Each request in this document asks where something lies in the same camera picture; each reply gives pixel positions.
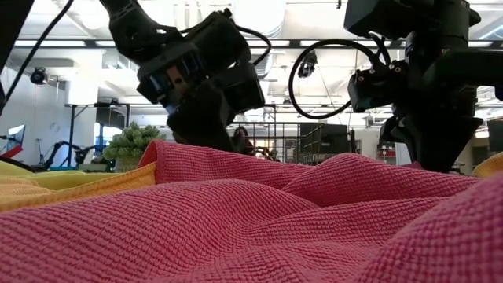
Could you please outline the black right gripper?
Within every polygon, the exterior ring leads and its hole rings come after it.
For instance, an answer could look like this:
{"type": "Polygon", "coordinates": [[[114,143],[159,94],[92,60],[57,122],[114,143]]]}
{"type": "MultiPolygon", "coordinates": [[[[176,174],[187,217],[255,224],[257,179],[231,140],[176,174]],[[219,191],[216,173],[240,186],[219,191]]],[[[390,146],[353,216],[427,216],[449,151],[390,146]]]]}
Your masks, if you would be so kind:
{"type": "Polygon", "coordinates": [[[470,117],[476,88],[503,86],[503,49],[473,49],[462,37],[408,37],[405,63],[405,89],[380,139],[405,143],[413,162],[447,173],[483,124],[470,117]],[[422,116],[434,112],[448,116],[422,116]]]}

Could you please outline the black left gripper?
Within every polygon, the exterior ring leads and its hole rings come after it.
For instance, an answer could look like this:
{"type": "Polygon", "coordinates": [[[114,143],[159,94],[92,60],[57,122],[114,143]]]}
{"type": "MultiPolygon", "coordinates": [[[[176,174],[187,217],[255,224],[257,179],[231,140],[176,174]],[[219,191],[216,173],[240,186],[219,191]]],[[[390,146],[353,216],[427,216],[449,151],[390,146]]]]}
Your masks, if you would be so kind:
{"type": "Polygon", "coordinates": [[[233,112],[222,90],[204,82],[235,61],[232,46],[171,43],[135,61],[137,92],[167,110],[167,125],[178,143],[234,152],[226,131],[233,112]]]}

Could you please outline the pink microfiber towel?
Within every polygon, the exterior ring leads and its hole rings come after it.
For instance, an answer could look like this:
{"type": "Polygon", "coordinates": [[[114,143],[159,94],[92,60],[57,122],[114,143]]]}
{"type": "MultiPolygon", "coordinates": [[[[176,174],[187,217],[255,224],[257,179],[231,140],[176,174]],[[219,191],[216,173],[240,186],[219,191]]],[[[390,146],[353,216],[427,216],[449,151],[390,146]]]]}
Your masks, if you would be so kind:
{"type": "Polygon", "coordinates": [[[164,141],[150,163],[154,185],[0,213],[0,283],[503,283],[503,174],[164,141]]]}

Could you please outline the yellow microfiber towel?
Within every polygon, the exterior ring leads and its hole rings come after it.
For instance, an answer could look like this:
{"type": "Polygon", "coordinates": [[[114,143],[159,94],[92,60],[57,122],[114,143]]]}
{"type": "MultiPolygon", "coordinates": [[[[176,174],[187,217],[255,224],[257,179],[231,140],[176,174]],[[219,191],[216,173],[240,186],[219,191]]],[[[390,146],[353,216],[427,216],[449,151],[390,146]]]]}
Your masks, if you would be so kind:
{"type": "Polygon", "coordinates": [[[120,173],[86,173],[83,171],[45,171],[34,173],[0,161],[0,185],[27,185],[61,190],[119,176],[120,173]]]}

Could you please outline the orange microfiber towel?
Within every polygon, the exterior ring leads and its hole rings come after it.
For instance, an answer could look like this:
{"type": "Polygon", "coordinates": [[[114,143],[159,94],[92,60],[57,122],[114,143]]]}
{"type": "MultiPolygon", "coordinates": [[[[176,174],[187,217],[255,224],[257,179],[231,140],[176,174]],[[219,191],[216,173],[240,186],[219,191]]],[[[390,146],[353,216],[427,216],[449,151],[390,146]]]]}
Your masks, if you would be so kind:
{"type": "Polygon", "coordinates": [[[493,155],[477,165],[472,172],[472,176],[488,178],[501,172],[503,172],[503,152],[493,155]]]}
{"type": "Polygon", "coordinates": [[[127,173],[120,173],[116,177],[61,190],[27,185],[0,185],[0,213],[120,193],[155,183],[156,163],[150,163],[127,173]]]}

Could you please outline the red storage shelf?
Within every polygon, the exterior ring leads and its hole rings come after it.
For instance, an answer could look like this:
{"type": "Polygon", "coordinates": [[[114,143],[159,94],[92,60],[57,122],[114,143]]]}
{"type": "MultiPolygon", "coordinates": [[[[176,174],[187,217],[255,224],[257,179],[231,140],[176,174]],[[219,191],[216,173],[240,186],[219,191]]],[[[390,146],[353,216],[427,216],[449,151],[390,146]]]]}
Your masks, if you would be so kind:
{"type": "Polygon", "coordinates": [[[394,142],[381,142],[376,146],[376,158],[386,164],[396,165],[396,148],[394,142]]]}

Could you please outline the person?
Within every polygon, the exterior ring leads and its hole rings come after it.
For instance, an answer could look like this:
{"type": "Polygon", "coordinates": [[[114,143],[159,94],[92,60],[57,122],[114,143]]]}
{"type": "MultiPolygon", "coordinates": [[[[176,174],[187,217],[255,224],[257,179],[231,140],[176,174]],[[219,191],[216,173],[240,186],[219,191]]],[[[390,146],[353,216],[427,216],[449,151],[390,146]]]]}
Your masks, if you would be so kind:
{"type": "Polygon", "coordinates": [[[244,127],[238,127],[232,137],[236,150],[244,155],[254,156],[255,147],[248,138],[248,132],[244,127]]]}

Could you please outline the potted green succulent plant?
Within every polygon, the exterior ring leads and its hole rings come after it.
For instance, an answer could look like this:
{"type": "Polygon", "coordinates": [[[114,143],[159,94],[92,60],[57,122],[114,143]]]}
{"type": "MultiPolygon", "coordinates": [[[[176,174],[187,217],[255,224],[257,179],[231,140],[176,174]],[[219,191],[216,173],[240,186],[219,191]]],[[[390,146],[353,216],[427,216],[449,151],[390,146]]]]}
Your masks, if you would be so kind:
{"type": "Polygon", "coordinates": [[[114,172],[123,173],[138,167],[145,150],[154,140],[165,140],[167,136],[156,127],[140,127],[132,123],[120,134],[115,134],[105,147],[103,156],[114,163],[114,172]]]}

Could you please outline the black monitor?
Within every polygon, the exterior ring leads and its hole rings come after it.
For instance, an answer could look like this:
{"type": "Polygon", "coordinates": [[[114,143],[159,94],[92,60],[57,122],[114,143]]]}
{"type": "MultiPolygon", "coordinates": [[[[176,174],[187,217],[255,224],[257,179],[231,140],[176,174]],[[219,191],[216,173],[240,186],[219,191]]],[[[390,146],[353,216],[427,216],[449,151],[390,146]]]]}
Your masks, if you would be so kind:
{"type": "Polygon", "coordinates": [[[489,149],[491,152],[503,152],[503,119],[487,121],[489,149]]]}
{"type": "Polygon", "coordinates": [[[349,132],[345,125],[302,123],[299,130],[302,153],[339,154],[350,152],[349,132]]]}

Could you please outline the tilted grey screen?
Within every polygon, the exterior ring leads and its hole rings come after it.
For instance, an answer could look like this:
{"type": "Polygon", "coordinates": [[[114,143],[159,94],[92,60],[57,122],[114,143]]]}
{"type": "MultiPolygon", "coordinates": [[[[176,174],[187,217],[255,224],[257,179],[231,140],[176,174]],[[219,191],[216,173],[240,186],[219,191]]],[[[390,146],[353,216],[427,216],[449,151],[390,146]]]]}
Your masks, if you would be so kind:
{"type": "Polygon", "coordinates": [[[22,146],[23,140],[24,140],[24,133],[25,133],[26,126],[20,125],[17,127],[12,127],[9,128],[8,134],[7,134],[7,143],[6,143],[6,150],[10,151],[17,146],[22,146]]]}

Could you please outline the red angled bar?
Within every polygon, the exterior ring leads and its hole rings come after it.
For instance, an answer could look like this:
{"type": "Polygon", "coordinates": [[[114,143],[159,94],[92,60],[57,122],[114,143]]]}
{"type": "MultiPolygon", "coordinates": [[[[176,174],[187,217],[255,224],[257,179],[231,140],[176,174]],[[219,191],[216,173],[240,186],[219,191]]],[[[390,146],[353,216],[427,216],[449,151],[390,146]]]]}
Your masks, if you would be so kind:
{"type": "Polygon", "coordinates": [[[18,146],[15,146],[9,150],[7,150],[5,153],[3,153],[1,155],[1,157],[5,157],[5,158],[13,158],[15,155],[17,155],[18,153],[20,153],[22,151],[22,146],[21,145],[18,145],[18,146]]]}

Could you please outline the black metal stand frame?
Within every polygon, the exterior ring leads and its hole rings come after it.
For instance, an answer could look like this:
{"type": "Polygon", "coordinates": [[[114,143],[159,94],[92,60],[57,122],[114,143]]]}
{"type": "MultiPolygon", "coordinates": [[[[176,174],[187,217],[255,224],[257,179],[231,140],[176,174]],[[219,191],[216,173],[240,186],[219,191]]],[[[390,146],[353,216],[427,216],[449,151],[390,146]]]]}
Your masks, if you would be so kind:
{"type": "Polygon", "coordinates": [[[88,108],[106,108],[109,111],[112,111],[113,108],[125,108],[126,113],[123,115],[124,126],[128,127],[130,125],[131,108],[132,108],[131,103],[121,103],[121,102],[117,102],[117,101],[113,102],[113,103],[95,102],[93,104],[70,104],[70,103],[67,103],[64,106],[71,109],[69,135],[68,135],[68,142],[71,145],[74,145],[75,119],[78,116],[80,116],[83,112],[85,112],[88,108]]]}

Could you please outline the black metal table frame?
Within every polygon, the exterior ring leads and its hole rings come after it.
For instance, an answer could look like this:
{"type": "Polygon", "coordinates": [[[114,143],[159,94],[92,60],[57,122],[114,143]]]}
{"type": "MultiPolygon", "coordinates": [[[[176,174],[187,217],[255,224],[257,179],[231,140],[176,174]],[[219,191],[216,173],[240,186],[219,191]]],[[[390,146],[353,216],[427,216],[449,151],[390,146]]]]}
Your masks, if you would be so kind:
{"type": "Polygon", "coordinates": [[[4,157],[4,156],[0,156],[0,161],[8,163],[8,164],[11,164],[11,165],[14,165],[15,167],[22,168],[22,169],[24,169],[26,171],[30,171],[31,173],[35,173],[35,170],[31,166],[23,164],[20,161],[13,160],[11,158],[7,158],[7,157],[4,157]]]}

